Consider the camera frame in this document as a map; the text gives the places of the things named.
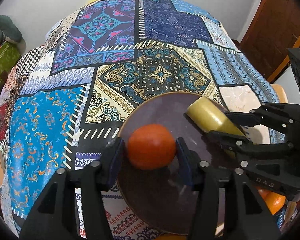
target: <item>red fabric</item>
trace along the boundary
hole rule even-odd
[[[8,103],[4,103],[0,106],[0,141],[2,141],[6,135],[7,125],[4,121],[4,116],[7,112]]]

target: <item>checkered pattern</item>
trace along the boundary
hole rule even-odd
[[[44,45],[32,49],[18,61],[16,69],[16,78],[30,75],[34,67],[39,62]]]
[[[4,150],[9,145],[9,139],[5,137],[3,141],[0,141],[0,147]]]

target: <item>round wooden tray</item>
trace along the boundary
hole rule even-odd
[[[232,167],[233,161],[217,145],[210,143],[185,117],[189,105],[200,95],[172,92],[151,98],[127,118],[119,136],[127,141],[141,126],[158,123],[171,131],[174,138],[183,137],[190,150],[213,166]],[[192,192],[178,176],[175,157],[167,167],[144,171],[131,166],[124,158],[118,175],[123,198],[135,214],[149,225],[174,234],[188,234],[194,215],[197,192]],[[220,192],[218,224],[224,219],[224,191]]]

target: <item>orange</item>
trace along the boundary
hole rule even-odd
[[[127,143],[130,163],[141,170],[162,168],[172,162],[176,143],[172,134],[160,124],[148,124],[135,130]]]
[[[261,197],[263,198],[263,200],[265,200],[267,195],[271,192],[270,190],[266,190],[261,187],[256,187],[256,189],[258,190],[258,192],[261,195]]]
[[[286,197],[282,196],[280,194],[270,192],[265,199],[265,202],[271,212],[271,214],[276,214],[280,208],[283,207],[284,203],[286,201]]]

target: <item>table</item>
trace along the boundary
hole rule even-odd
[[[240,112],[279,102],[222,24],[181,0],[90,3],[25,54],[7,84],[0,97],[0,147],[7,161],[2,211],[16,234],[55,170],[98,160],[124,120],[149,98],[187,91]],[[244,130],[255,143],[283,140],[262,125]],[[80,189],[76,198],[85,237]],[[117,185],[103,201],[115,240],[161,233],[133,214]]]

